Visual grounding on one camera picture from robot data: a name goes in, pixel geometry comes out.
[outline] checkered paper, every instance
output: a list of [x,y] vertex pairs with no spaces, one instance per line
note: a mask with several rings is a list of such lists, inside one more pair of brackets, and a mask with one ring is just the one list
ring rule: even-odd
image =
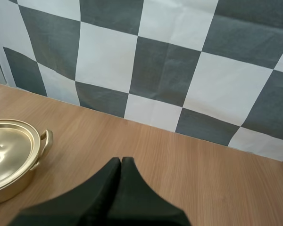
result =
[[8,85],[283,161],[283,0],[0,0]]

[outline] gold pot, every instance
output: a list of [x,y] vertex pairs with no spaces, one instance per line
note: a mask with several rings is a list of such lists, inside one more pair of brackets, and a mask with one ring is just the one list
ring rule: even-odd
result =
[[[41,140],[46,139],[41,149]],[[28,123],[0,119],[0,202],[23,191],[53,143],[50,130],[40,136]]]

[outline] wood grain surface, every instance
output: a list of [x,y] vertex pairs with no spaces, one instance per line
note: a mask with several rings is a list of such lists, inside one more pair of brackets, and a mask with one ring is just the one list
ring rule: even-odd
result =
[[3,85],[0,118],[54,134],[33,182],[0,204],[0,226],[76,187],[114,156],[133,156],[151,188],[194,226],[283,225],[283,162]]

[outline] pot handle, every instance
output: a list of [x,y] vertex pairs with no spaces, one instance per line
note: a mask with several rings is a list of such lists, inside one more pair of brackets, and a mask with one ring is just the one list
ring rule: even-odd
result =
[[46,142],[45,142],[43,150],[39,153],[38,161],[33,165],[33,167],[31,167],[30,170],[35,170],[38,167],[38,165],[40,164],[40,160],[47,156],[49,150],[52,147],[52,144],[53,144],[52,131],[48,129],[44,130],[44,132],[41,135],[41,140],[44,140],[45,138],[46,138]]

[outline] gray square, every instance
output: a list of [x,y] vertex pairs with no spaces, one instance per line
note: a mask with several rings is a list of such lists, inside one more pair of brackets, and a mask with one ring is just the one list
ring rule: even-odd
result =
[[228,145],[238,129],[239,126],[183,108],[176,133]]
[[283,0],[219,0],[215,15],[283,28]]
[[242,127],[283,140],[283,72],[271,73]]
[[19,6],[38,63],[75,80],[80,22]]
[[37,62],[21,53],[4,48],[15,84],[21,89],[47,96]]
[[283,30],[215,13],[202,51],[274,69],[283,53]]
[[138,37],[130,93],[183,106],[200,52]]
[[138,34],[143,0],[80,0],[81,21]]
[[81,82],[75,82],[82,107],[124,117],[128,94]]

